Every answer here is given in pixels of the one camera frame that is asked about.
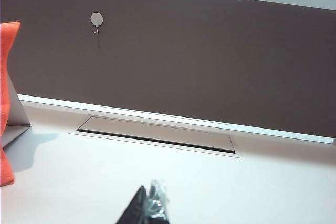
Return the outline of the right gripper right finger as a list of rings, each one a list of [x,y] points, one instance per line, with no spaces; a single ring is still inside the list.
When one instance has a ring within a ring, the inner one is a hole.
[[[146,222],[169,223],[168,203],[166,183],[162,180],[152,180],[146,200]]]

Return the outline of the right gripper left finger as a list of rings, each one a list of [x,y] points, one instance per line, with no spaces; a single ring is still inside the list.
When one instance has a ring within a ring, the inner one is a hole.
[[[141,224],[145,216],[146,188],[140,186],[128,206],[124,210],[117,224]]]

